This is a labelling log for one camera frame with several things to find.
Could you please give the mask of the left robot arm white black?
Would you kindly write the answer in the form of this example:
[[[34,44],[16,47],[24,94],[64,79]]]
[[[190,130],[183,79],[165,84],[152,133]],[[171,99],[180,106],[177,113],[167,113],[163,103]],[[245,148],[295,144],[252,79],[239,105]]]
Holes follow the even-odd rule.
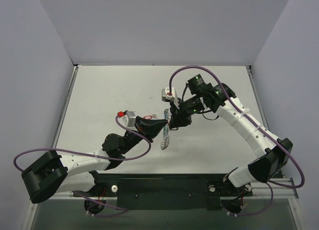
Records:
[[[90,153],[80,153],[62,149],[45,150],[29,167],[22,171],[21,177],[32,203],[41,203],[55,193],[79,190],[92,196],[101,193],[103,184],[97,179],[86,183],[73,180],[65,185],[64,181],[73,176],[90,172],[106,171],[127,161],[125,154],[142,140],[151,145],[154,138],[168,124],[166,119],[145,119],[133,111],[118,112],[116,122],[123,119],[119,126],[125,130],[123,136],[111,133],[105,138],[102,148]]]

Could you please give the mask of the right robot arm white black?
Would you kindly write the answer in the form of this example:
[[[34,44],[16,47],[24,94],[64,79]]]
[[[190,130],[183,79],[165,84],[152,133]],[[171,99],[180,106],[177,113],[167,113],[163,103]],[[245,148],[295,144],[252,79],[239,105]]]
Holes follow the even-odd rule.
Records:
[[[227,121],[257,157],[250,164],[226,175],[222,183],[225,193],[233,195],[241,186],[254,181],[266,183],[287,164],[289,158],[286,153],[291,152],[292,142],[287,138],[281,140],[259,123],[226,84],[206,84],[198,74],[188,80],[187,86],[193,97],[185,101],[178,98],[174,88],[162,90],[162,100],[170,103],[169,128],[186,127],[192,123],[192,115],[209,109]]]

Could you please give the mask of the red tag key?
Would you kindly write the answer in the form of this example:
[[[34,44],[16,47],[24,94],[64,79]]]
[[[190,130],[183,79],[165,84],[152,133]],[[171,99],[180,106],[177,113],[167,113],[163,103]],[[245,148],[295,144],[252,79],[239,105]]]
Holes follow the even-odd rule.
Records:
[[[150,120],[150,119],[157,119],[157,116],[156,116],[156,114],[147,115],[147,116],[144,116],[144,119],[148,119],[148,120]]]

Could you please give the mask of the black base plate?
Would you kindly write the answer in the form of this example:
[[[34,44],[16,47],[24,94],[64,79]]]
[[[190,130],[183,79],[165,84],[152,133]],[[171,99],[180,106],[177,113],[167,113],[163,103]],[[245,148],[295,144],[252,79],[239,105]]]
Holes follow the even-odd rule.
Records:
[[[117,199],[128,210],[219,210],[252,196],[250,184],[235,188],[224,174],[100,174],[91,172],[94,185],[80,191],[86,197]]]

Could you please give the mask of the aluminium rail frame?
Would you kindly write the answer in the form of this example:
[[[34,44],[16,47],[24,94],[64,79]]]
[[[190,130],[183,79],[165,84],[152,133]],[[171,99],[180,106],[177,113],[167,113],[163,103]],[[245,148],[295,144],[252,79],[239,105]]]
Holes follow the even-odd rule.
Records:
[[[116,122],[120,111],[134,111],[136,116],[156,114],[164,119],[163,112],[170,109],[169,102],[161,100],[163,88],[174,87],[178,98],[187,100],[193,95],[187,86],[188,80],[201,75],[206,84],[212,86],[226,84],[239,98],[250,114],[264,125],[258,108],[249,73],[245,66],[104,66],[79,65],[74,72],[68,92],[66,110],[62,126],[58,130],[53,149],[80,153],[90,153],[102,148],[107,135],[123,136],[125,130]],[[142,140],[125,157],[127,161],[118,167],[96,171],[100,174],[224,174],[225,177],[236,168],[244,167],[257,157],[248,143],[223,118],[213,112],[194,114],[192,123],[186,127],[169,129],[169,146],[161,150],[163,129],[151,145]],[[67,185],[73,180],[83,183],[94,182],[89,174],[66,179]],[[274,200],[275,194],[281,198],[292,197],[292,185],[284,188],[283,179],[266,183],[250,182],[252,196],[242,197],[239,204],[222,204],[221,209],[192,210],[128,210],[117,206],[116,198],[86,197],[79,190],[55,193],[69,193],[73,200],[83,200],[86,214],[92,218],[119,217],[121,224],[129,224],[131,219],[159,219],[166,223],[168,218],[183,214],[186,226],[202,229],[207,218],[218,214],[237,218],[252,217],[266,212],[266,219],[273,216],[271,204],[260,210],[255,206],[263,199]]]

